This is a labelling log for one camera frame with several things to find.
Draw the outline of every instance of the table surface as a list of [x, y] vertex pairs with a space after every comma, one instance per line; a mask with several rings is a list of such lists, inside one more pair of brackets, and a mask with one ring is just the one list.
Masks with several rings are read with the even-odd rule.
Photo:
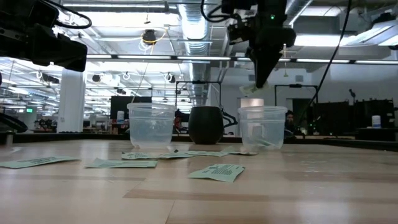
[[[230, 145], [176, 143], [173, 149]], [[394, 152], [284, 145], [256, 156], [161, 160], [155, 169], [84, 168], [96, 157], [120, 159], [131, 148], [129, 141], [101, 140], [1, 148], [0, 161], [55, 155], [81, 161], [0, 168], [0, 223], [398, 223]], [[246, 170], [233, 183], [186, 178], [211, 164]]]

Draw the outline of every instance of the plastic cup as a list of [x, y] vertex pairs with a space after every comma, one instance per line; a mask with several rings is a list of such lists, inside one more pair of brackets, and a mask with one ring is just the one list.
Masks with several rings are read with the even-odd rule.
[[176, 108], [160, 103], [130, 103], [131, 144], [140, 148], [166, 148], [173, 135]]
[[253, 106], [238, 109], [242, 142], [246, 149], [281, 149], [285, 114], [282, 106]]

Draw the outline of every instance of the black cup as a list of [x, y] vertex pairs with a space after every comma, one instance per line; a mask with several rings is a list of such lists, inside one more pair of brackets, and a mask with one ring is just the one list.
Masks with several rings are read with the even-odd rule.
[[189, 136], [196, 144], [216, 144], [223, 137], [224, 121], [216, 106], [196, 106], [191, 109]]

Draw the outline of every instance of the ceiling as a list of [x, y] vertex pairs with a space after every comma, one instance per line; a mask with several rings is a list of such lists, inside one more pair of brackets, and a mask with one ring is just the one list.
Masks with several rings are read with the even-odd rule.
[[[200, 1], [173, 0], [168, 1], [171, 9], [176, 10], [178, 4], [190, 3], [198, 4]], [[354, 1], [355, 5], [363, 9], [372, 11], [382, 7], [393, 8], [396, 1]], [[152, 6], [161, 7], [163, 1], [148, 3], [144, 1], [94, 1], [94, 0], [74, 0], [63, 1], [64, 5], [71, 8], [77, 7], [77, 4], [97, 4], [104, 7], [86, 7], [83, 11], [85, 15], [91, 18], [93, 26], [85, 30], [71, 30], [65, 28], [55, 28], [55, 32], [61, 32], [72, 40], [79, 41], [88, 46], [89, 54], [126, 54], [126, 55], [186, 55], [185, 42], [187, 38], [183, 35], [181, 18], [177, 14], [169, 13], [147, 13]], [[120, 7], [110, 7], [112, 4], [137, 4], [140, 3], [142, 12], [128, 12]], [[206, 1], [208, 7], [214, 7], [220, 1]], [[298, 33], [297, 45], [286, 49], [284, 57], [293, 58], [329, 58], [332, 54], [338, 37], [340, 35], [341, 11], [345, 10], [346, 1], [314, 0], [311, 5], [303, 11], [299, 17], [294, 29]], [[361, 14], [363, 19], [359, 18], [353, 23], [358, 23], [356, 27], [362, 30], [349, 30], [349, 35], [356, 35], [364, 31], [369, 25], [366, 14]], [[84, 24], [85, 21], [70, 16], [67, 22]], [[247, 43], [228, 46], [225, 27], [232, 21], [224, 23], [210, 24], [210, 33], [205, 41], [208, 44], [208, 54], [213, 56], [236, 55], [245, 52]], [[142, 43], [141, 35], [147, 29], [154, 29], [158, 41], [153, 47]], [[338, 58], [344, 59], [383, 59], [390, 56], [390, 50], [387, 47], [376, 48], [341, 48]], [[314, 64], [278, 64], [278, 68], [299, 69], [303, 73], [311, 74], [322, 65]], [[210, 81], [219, 79], [219, 63], [211, 64]], [[38, 106], [40, 113], [53, 114], [57, 112], [60, 85], [48, 83], [42, 80], [42, 74], [50, 75], [62, 82], [62, 68], [51, 65], [41, 67], [33, 65], [30, 62], [15, 60], [12, 58], [0, 58], [0, 71], [2, 73], [2, 102], [7, 105], [9, 110], [19, 108], [9, 108], [12, 106]], [[169, 83], [168, 74], [174, 75], [177, 80], [190, 81], [189, 63], [138, 63], [138, 62], [110, 62], [97, 60], [87, 62], [87, 90], [86, 90], [86, 114], [103, 113], [109, 114], [110, 96], [120, 95], [116, 92], [114, 86], [125, 89], [127, 95], [153, 96], [154, 100], [174, 103], [175, 84]], [[253, 74], [252, 70], [235, 68], [229, 65], [228, 72], [224, 76], [223, 85], [246, 85], [251, 82], [248, 75]], [[94, 82], [93, 76], [101, 76], [100, 82]], [[23, 86], [12, 88], [10, 85]], [[189, 112], [191, 103], [190, 92], [182, 91], [178, 97], [178, 105]]]

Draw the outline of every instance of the person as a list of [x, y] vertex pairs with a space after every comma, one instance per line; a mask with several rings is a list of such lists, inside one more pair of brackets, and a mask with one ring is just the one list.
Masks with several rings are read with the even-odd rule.
[[291, 110], [288, 110], [288, 112], [286, 113], [285, 129], [291, 131], [292, 133], [296, 131], [296, 128], [294, 126], [294, 114]]

